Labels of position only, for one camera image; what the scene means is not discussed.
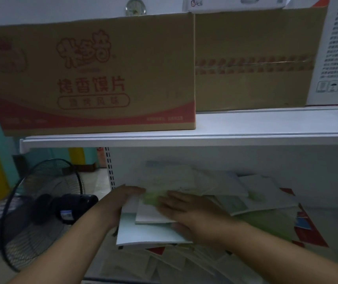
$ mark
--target white shelf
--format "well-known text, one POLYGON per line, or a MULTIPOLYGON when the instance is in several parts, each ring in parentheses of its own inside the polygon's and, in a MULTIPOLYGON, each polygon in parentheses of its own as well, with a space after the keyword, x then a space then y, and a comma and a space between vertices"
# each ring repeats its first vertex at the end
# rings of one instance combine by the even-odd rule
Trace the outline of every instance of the white shelf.
POLYGON ((195 130, 30 136, 20 140, 20 149, 338 145, 338 107, 214 112, 196 120, 195 130))

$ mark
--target electric fan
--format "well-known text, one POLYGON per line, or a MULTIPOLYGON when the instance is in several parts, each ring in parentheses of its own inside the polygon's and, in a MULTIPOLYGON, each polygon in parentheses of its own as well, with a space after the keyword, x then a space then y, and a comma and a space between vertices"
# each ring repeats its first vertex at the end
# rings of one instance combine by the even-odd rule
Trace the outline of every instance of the electric fan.
POLYGON ((42 161, 18 181, 0 223, 1 254, 12 270, 28 266, 98 202, 84 193, 80 175, 64 159, 42 161))

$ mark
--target clock face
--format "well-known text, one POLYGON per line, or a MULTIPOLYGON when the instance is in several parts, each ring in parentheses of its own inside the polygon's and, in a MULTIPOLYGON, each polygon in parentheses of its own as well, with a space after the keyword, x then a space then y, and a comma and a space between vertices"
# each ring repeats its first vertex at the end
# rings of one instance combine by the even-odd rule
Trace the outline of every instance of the clock face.
POLYGON ((146 14, 146 8, 142 0, 129 0, 125 6, 126 16, 140 16, 146 14))

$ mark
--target fan label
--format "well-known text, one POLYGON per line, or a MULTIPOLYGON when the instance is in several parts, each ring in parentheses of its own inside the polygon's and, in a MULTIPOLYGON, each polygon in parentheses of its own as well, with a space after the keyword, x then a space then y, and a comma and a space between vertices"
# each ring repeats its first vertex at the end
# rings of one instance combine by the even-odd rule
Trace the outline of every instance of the fan label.
POLYGON ((74 220, 72 210, 61 210, 60 214, 62 220, 74 220))

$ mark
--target person's left hand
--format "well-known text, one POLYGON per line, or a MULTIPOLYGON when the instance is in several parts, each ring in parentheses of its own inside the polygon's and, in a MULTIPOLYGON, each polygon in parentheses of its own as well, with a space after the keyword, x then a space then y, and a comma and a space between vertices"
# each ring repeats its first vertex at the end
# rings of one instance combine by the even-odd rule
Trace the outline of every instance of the person's left hand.
POLYGON ((105 215, 109 221, 110 229, 118 226, 122 206, 127 202, 130 196, 144 192, 144 188, 122 185, 113 189, 97 203, 97 206, 102 210, 102 214, 105 215))

